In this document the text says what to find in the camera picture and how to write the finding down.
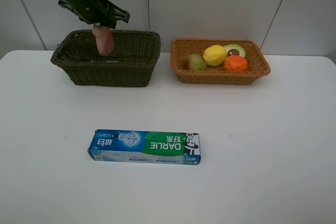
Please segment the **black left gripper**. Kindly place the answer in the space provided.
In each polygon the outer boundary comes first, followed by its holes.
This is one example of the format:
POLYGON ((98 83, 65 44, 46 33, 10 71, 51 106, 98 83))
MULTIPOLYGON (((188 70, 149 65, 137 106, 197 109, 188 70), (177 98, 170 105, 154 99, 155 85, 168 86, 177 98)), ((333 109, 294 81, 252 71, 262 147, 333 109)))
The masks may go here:
POLYGON ((129 22, 128 11, 113 5, 109 0, 59 0, 58 5, 76 15, 87 24, 115 29, 116 22, 129 22))

